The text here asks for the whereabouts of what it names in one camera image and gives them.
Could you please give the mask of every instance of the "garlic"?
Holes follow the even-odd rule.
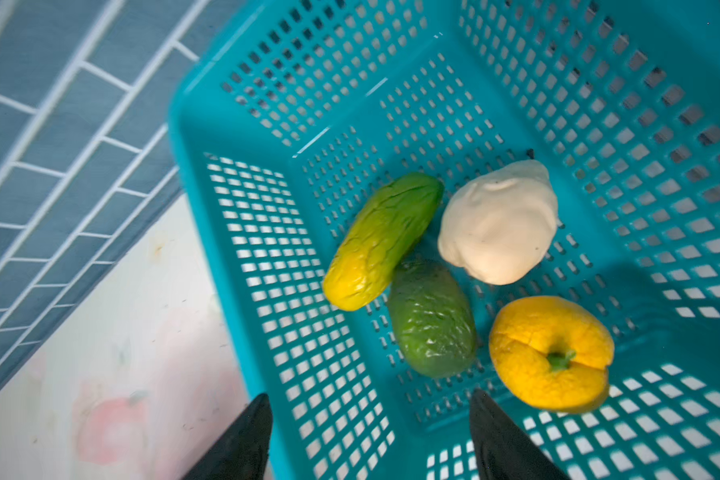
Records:
[[[557,232],[557,196],[547,168],[522,160],[461,187],[443,214],[440,255],[485,283],[518,281]]]

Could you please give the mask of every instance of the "wrinkled skin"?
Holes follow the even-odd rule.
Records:
[[[445,266],[431,260],[401,264],[387,307],[394,336],[413,370],[438,379],[471,365],[478,333],[469,300]]]
[[[379,189],[333,257],[323,283],[328,300],[352,312],[381,295],[392,281],[395,266],[432,221],[443,189],[436,178],[419,172]]]

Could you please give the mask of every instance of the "pepper stem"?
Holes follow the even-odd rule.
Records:
[[[552,373],[555,373],[561,372],[563,370],[568,370],[568,367],[570,366],[570,361],[573,360],[574,357],[576,357],[576,352],[573,350],[569,350],[565,354],[552,352],[547,355],[547,361],[552,367]]]

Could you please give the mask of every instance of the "green vegetable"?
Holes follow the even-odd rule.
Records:
[[[351,312],[381,295],[394,267],[421,239],[442,197],[442,183],[419,172],[379,189],[333,257],[322,287],[328,300]]]
[[[474,360],[478,332],[469,300],[442,264],[401,264],[394,272],[387,308],[394,336],[413,370],[437,379],[460,373]]]

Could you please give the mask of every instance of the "teal plastic basket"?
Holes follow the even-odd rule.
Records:
[[[720,2],[252,2],[176,96],[170,135],[278,480],[476,478],[475,387],[572,478],[720,478]],[[380,186],[447,196],[526,158],[560,225],[525,278],[452,269],[481,348],[410,370],[382,295],[321,281]],[[440,217],[420,248],[436,251]],[[581,416],[513,398],[490,364],[507,302],[559,295],[613,331],[610,398]]]

